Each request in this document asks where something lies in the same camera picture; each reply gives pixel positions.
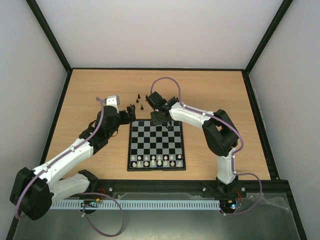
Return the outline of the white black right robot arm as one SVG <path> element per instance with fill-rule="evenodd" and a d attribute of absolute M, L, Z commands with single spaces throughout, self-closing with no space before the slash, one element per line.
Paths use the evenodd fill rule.
<path fill-rule="evenodd" d="M 156 91 L 145 99 L 153 109 L 150 115 L 154 124 L 180 121 L 203 131 L 209 150 L 217 157 L 218 191 L 224 196 L 233 193 L 238 180 L 235 153 L 243 146 L 236 147 L 238 141 L 244 141 L 228 114 L 222 109 L 212 112 L 191 107 L 174 97 L 166 100 Z"/>

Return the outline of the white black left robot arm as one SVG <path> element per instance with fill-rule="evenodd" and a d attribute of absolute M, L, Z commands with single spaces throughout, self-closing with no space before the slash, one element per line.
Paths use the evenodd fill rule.
<path fill-rule="evenodd" d="M 34 169 L 22 168 L 16 175 L 9 197 L 15 205 L 15 218 L 21 219 L 20 213 L 24 213 L 31 220 L 38 220 L 60 200 L 82 193 L 93 195 L 98 185 L 98 178 L 93 173 L 81 170 L 72 177 L 62 177 L 105 147 L 121 125 L 135 119 L 134 105 L 122 111 L 114 105 L 105 105 L 97 119 L 70 147 Z"/>

